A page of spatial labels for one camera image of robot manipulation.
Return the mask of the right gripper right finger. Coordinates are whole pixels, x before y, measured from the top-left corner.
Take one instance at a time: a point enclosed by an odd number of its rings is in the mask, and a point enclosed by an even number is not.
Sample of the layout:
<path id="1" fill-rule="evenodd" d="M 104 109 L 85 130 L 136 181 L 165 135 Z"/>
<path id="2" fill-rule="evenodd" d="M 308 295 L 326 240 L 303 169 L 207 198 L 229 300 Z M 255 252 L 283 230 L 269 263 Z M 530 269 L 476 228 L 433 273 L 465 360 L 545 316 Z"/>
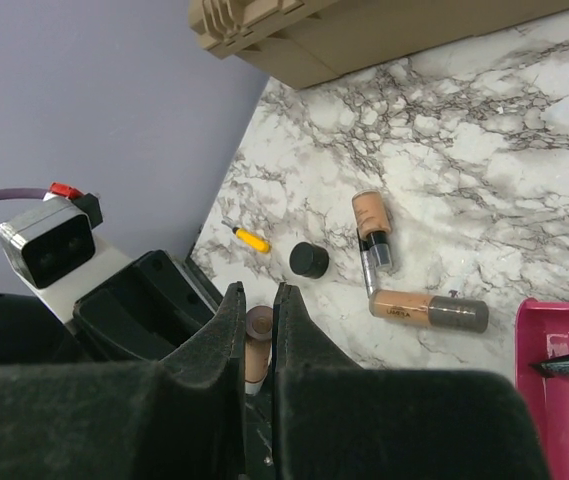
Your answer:
<path id="1" fill-rule="evenodd" d="M 311 319 L 274 305 L 273 455 L 280 479 L 547 479 L 522 397 L 477 370 L 365 369 Z"/>

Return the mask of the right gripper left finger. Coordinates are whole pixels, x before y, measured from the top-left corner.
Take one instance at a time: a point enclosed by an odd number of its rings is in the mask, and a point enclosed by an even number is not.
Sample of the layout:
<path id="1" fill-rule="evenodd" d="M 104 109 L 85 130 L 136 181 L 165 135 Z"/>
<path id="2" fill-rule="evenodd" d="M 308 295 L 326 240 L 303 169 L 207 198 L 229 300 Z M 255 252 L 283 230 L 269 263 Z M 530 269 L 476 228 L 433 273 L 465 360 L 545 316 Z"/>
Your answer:
<path id="1" fill-rule="evenodd" d="M 235 479 L 246 470 L 241 283 L 159 361 L 0 366 L 0 479 Z"/>

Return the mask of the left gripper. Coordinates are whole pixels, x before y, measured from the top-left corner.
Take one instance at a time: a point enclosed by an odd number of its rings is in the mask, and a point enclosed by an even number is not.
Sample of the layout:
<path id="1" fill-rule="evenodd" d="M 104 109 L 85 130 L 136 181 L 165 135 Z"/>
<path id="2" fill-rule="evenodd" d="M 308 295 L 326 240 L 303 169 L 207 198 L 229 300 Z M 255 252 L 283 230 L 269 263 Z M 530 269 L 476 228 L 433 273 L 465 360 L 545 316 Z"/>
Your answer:
<path id="1" fill-rule="evenodd" d="M 191 259 L 173 261 L 162 250 L 77 300 L 75 337 L 37 298 L 0 293 L 0 365 L 77 363 L 81 346 L 96 361 L 161 360 L 211 320 L 221 301 Z"/>

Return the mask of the slim concealer tube white cap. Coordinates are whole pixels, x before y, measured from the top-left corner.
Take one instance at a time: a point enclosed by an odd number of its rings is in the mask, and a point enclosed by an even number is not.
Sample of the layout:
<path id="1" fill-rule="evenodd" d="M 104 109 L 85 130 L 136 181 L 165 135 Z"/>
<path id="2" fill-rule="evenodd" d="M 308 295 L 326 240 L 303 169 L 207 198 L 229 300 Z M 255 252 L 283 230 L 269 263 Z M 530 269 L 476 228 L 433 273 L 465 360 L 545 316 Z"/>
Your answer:
<path id="1" fill-rule="evenodd" d="M 246 314 L 245 393 L 255 396 L 268 375 L 273 334 L 273 310 L 255 306 Z"/>

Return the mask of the small black round jar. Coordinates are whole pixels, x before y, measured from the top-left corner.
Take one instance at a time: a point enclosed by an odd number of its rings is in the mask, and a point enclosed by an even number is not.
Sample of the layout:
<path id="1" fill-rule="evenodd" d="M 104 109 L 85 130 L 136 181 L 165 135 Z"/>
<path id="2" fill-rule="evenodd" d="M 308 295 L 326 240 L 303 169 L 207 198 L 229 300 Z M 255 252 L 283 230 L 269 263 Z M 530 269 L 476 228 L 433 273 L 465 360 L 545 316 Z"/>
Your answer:
<path id="1" fill-rule="evenodd" d="M 319 279 L 328 270 L 329 254 L 321 246 L 300 242 L 293 247 L 290 253 L 289 266 L 298 276 Z"/>

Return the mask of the beige concealer tube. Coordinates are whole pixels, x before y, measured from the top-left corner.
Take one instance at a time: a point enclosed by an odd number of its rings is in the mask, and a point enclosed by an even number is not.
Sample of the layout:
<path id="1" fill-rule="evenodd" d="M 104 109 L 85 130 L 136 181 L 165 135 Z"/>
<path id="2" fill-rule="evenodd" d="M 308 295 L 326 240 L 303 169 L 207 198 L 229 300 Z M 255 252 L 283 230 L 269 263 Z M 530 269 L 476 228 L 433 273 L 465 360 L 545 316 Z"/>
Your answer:
<path id="1" fill-rule="evenodd" d="M 484 333 L 490 316 L 483 301 L 382 289 L 369 297 L 369 311 L 413 326 L 473 333 Z"/>

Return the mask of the pink drawer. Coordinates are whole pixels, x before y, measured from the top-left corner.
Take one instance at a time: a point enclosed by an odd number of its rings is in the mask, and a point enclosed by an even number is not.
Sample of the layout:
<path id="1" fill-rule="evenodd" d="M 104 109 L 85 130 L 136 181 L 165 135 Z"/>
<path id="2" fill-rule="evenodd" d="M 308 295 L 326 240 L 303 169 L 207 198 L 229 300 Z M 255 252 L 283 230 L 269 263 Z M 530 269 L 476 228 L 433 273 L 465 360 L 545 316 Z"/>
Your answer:
<path id="1" fill-rule="evenodd" d="M 545 378 L 533 366 L 568 354 L 569 303 L 524 300 L 515 319 L 515 384 L 554 479 L 569 479 L 569 377 Z"/>

